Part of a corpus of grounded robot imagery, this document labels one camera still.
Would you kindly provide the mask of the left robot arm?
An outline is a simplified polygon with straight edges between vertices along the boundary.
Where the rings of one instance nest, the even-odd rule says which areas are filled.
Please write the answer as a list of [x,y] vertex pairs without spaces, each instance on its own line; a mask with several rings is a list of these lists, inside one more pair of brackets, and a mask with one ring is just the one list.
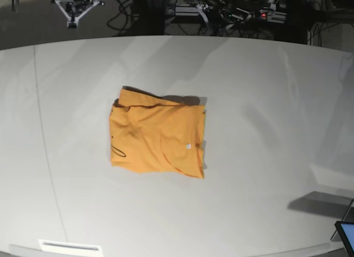
[[267,20],[279,0],[202,0],[196,6],[209,29],[228,30],[254,19]]

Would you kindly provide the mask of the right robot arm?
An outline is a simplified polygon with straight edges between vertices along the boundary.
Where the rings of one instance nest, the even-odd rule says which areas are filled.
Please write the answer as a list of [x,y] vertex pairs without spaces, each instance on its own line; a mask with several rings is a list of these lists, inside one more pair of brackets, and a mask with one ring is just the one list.
[[79,21],[96,6],[104,6],[101,0],[51,0],[67,19],[68,28],[77,28]]

